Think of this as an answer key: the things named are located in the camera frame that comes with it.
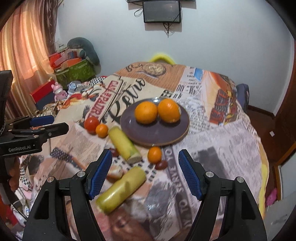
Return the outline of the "left human hand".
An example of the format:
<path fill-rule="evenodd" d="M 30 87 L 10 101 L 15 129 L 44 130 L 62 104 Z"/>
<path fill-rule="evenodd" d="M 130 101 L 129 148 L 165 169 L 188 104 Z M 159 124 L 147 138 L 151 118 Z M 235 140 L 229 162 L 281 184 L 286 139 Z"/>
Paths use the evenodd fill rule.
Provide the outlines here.
<path fill-rule="evenodd" d="M 15 192 L 19 187 L 19 178 L 20 178 L 20 160 L 19 157 L 15 157 L 14 164 L 9 170 L 10 180 L 9 185 L 12 192 Z"/>

